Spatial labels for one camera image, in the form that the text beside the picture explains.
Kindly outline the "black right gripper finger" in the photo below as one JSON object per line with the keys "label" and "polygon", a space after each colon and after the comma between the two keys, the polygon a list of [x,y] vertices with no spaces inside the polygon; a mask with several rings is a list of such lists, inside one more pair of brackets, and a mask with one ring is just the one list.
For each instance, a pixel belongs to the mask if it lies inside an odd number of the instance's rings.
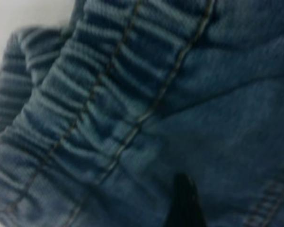
{"label": "black right gripper finger", "polygon": [[174,177],[174,197],[165,221],[166,227],[206,227],[197,188],[186,174]]}

